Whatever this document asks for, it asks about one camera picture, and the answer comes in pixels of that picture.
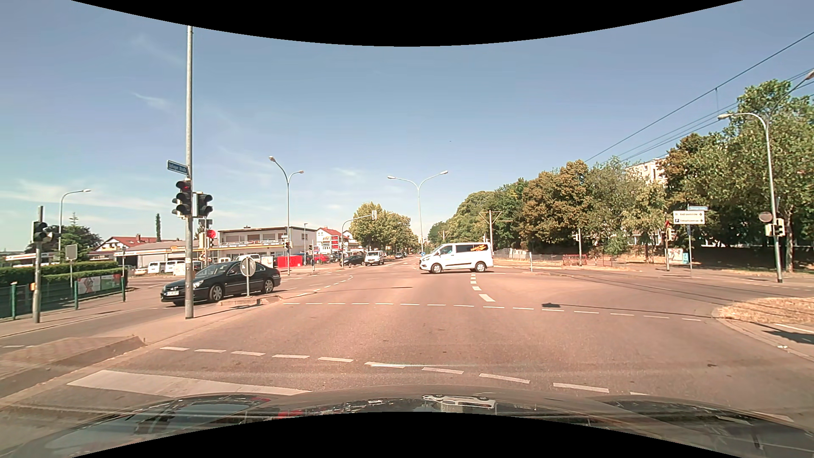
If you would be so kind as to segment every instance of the car hood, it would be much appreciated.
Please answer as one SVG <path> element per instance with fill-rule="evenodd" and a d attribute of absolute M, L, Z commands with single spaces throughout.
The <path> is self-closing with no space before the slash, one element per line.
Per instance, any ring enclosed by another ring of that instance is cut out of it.
<path fill-rule="evenodd" d="M 802 449 L 810 456 L 814 451 L 812 431 L 790 421 L 710 403 L 646 395 L 578 398 L 564 394 L 483 386 L 418 385 L 306 392 L 292 396 L 212 394 L 174 399 L 167 403 L 204 403 L 212 412 L 208 416 L 209 421 L 224 416 L 267 421 L 359 412 L 474 413 L 521 416 L 615 429 L 735 456 L 781 456 L 784 451 L 788 453 L 790 448 L 798 453 Z M 206 409 L 202 412 L 203 417 L 206 417 Z M 115 421 L 111 419 L 121 418 L 122 414 L 123 412 L 118 412 L 98 418 L 0 455 L 9 458 L 67 458 L 205 428 L 193 425 L 183 431 L 138 434 L 134 432 L 135 425 L 119 425 L 119 429 L 113 427 Z M 105 424 L 104 421 L 111 426 L 100 427 Z M 774 453 L 763 454 L 772 448 Z"/>

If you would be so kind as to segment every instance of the direction sign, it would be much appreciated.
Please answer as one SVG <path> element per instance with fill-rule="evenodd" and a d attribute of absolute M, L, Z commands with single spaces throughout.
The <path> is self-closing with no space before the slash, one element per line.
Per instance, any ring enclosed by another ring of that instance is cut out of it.
<path fill-rule="evenodd" d="M 257 270 L 257 263 L 252 258 L 243 258 L 240 262 L 240 273 L 245 277 L 254 275 Z"/>
<path fill-rule="evenodd" d="M 706 224 L 704 212 L 701 210 L 672 212 L 672 221 L 675 224 Z"/>
<path fill-rule="evenodd" d="M 167 170 L 172 170 L 173 172 L 178 172 L 179 174 L 189 175 L 190 170 L 186 168 L 186 165 L 178 164 L 177 162 L 167 161 Z"/>

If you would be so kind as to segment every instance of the dry grass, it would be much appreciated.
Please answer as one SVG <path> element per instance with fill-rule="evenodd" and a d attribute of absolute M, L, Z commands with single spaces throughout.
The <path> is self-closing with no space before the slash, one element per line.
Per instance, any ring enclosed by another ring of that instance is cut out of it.
<path fill-rule="evenodd" d="M 716 318 L 752 323 L 814 324 L 814 297 L 764 297 L 716 309 Z"/>

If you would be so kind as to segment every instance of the hedge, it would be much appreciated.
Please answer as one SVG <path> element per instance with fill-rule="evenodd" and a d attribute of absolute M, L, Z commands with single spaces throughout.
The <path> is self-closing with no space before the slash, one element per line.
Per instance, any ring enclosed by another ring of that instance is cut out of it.
<path fill-rule="evenodd" d="M 127 284 L 127 277 L 128 277 L 126 272 L 127 271 L 125 271 L 125 284 Z M 82 273 L 80 273 L 80 274 L 77 274 L 76 272 L 73 272 L 73 279 L 76 280 L 76 279 L 85 278 L 85 277 L 98 277 L 98 276 L 101 276 L 101 275 L 114 275 L 114 274 L 120 274 L 120 273 L 121 273 L 121 267 L 116 268 L 116 269 L 103 269 L 103 270 L 100 270 L 100 271 L 82 271 Z M 42 279 L 47 281 L 48 283 L 54 283 L 54 282 L 58 282 L 58 281 L 69 281 L 71 279 L 71 274 L 70 274 L 70 272 L 68 272 L 67 274 L 43 275 Z"/>
<path fill-rule="evenodd" d="M 115 261 L 84 261 L 76 262 L 73 264 L 73 272 L 89 272 L 89 271 L 110 271 L 121 266 Z M 70 265 L 55 264 L 52 266 L 42 266 L 42 275 L 59 275 L 65 274 L 65 278 L 69 277 Z M 7 286 L 11 282 L 16 281 L 18 284 L 29 284 L 34 281 L 34 268 L 33 267 L 0 267 L 0 285 Z"/>

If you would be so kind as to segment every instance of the round traffic sign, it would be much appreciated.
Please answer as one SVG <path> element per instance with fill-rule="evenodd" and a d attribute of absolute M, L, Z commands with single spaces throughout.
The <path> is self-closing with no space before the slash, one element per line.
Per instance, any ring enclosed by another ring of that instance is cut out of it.
<path fill-rule="evenodd" d="M 257 264 L 254 259 L 243 258 L 243 260 L 240 262 L 240 273 L 243 274 L 243 276 L 250 277 L 254 275 L 256 270 Z"/>

